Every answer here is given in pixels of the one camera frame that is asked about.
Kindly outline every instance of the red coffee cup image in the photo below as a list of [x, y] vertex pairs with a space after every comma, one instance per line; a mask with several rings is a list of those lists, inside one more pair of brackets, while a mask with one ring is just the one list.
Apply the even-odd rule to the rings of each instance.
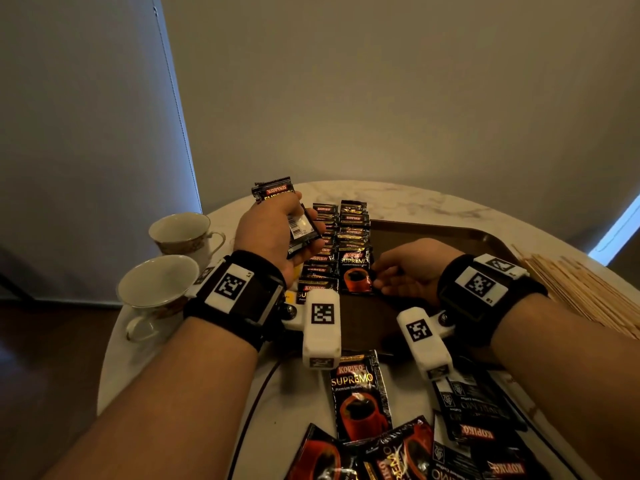
[[366, 269], [352, 267], [344, 274], [344, 282], [352, 293], [366, 293], [371, 291], [371, 277]]
[[340, 406], [340, 416], [351, 441], [373, 438], [389, 429], [377, 400], [366, 392], [348, 396]]
[[340, 453], [331, 443], [308, 440], [287, 480], [340, 479]]
[[404, 456], [416, 478], [426, 480], [432, 448], [433, 433], [431, 427], [425, 423], [416, 424], [413, 434], [404, 439]]

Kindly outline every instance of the blue light strip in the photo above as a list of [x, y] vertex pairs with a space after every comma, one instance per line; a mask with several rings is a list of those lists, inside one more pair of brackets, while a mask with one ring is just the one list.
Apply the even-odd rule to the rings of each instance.
[[589, 253], [589, 257], [603, 266], [608, 266], [638, 228], [640, 228], [640, 195], [629, 205], [608, 233], [604, 234], [598, 245]]

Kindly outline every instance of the round table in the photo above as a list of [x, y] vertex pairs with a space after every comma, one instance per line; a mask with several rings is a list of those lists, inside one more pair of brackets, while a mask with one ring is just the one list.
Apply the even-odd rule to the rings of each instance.
[[[372, 219], [475, 228], [493, 234], [512, 250], [515, 250], [515, 246], [526, 253], [574, 258], [631, 300], [640, 303], [640, 292], [581, 251], [529, 224], [468, 200], [405, 185], [356, 180], [296, 184], [296, 190], [302, 192], [303, 202], [307, 206], [312, 202], [361, 200], [368, 202]], [[219, 256], [231, 251], [238, 221], [252, 203], [253, 198], [247, 196], [209, 214], [211, 229], [227, 235], [227, 242], [217, 252]], [[132, 318], [131, 309], [123, 306], [104, 356], [98, 391], [98, 414], [140, 373], [168, 338], [168, 334], [165, 334], [143, 344], [126, 341], [125, 327]], [[176, 317], [172, 320], [177, 325], [180, 319]], [[264, 347], [245, 414], [274, 362], [275, 357], [268, 347]], [[431, 395], [428, 385], [420, 379], [416, 366], [407, 363], [389, 368], [382, 364], [382, 368], [394, 424], [400, 425], [420, 414], [430, 420]], [[523, 411], [536, 410], [530, 398], [508, 373], [494, 377]], [[597, 478], [540, 412], [533, 413], [532, 419], [583, 478]], [[260, 400], [244, 439], [235, 478], [283, 478], [309, 422], [335, 435], [331, 392], [320, 372], [304, 368], [300, 360], [290, 360], [276, 371]], [[573, 478], [535, 434], [527, 433], [525, 441], [554, 478]]]

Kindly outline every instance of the wrist-mounted device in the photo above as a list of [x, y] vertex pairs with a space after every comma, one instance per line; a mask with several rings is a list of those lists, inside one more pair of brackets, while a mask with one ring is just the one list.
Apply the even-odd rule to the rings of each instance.
[[184, 316], [218, 325], [260, 351], [284, 330], [284, 290], [276, 266], [249, 251], [234, 251], [207, 267], [189, 288]]
[[454, 259], [438, 282], [440, 303], [455, 322], [456, 335], [472, 346], [489, 345], [502, 318], [532, 293], [548, 295], [526, 269], [489, 254]]

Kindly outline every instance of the white ceramic cup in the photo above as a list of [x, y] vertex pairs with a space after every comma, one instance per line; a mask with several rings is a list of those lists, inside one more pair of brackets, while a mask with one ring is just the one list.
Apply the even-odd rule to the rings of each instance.
[[155, 337], [163, 318], [182, 311], [188, 300], [184, 294], [199, 275], [198, 263], [181, 255], [149, 259], [125, 274], [116, 293], [136, 312], [127, 325], [127, 339], [142, 342]]
[[[211, 221], [204, 214], [183, 212], [163, 217], [149, 227], [149, 236], [162, 254], [182, 254], [188, 256], [203, 272], [211, 261], [213, 253], [219, 250], [227, 240], [222, 232], [210, 232]], [[211, 249], [210, 238], [214, 234], [222, 238], [220, 244]]]

